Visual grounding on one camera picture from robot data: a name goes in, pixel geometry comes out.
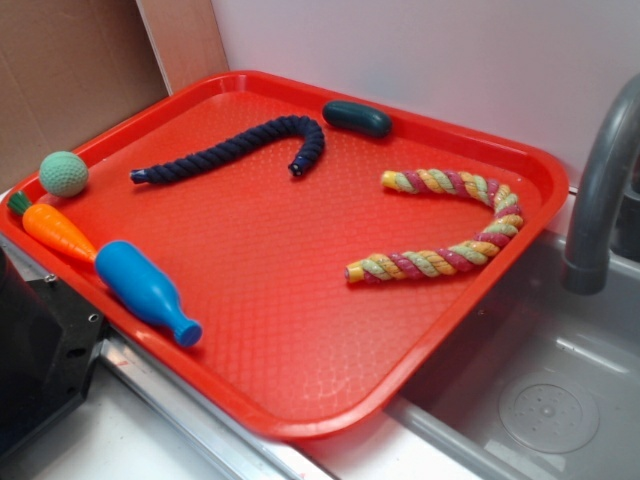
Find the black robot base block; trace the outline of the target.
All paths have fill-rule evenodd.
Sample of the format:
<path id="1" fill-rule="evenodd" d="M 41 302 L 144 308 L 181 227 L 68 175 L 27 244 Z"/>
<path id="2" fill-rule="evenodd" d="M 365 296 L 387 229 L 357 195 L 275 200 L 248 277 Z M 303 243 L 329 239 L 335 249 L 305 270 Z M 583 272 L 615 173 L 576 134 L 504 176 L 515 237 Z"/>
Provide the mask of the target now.
<path id="1" fill-rule="evenodd" d="M 106 330 L 61 279 L 26 280 L 1 254 L 1 459 L 78 408 Z"/>

